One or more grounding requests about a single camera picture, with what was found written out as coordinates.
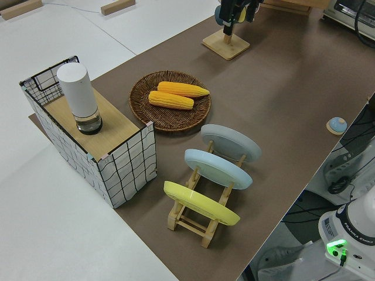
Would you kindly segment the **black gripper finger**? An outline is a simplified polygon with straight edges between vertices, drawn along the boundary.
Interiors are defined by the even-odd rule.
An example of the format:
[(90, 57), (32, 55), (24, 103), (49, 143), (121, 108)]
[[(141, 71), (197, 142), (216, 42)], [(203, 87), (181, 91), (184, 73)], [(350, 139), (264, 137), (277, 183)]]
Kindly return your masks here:
[(247, 22), (251, 23), (254, 21), (255, 14), (260, 7), (260, 3), (261, 1), (259, 0), (249, 0), (247, 4), (246, 16), (245, 16), (245, 20)]
[(219, 19), (224, 26), (225, 35), (232, 35), (234, 23), (241, 14), (243, 1), (240, 0), (222, 0), (220, 2)]

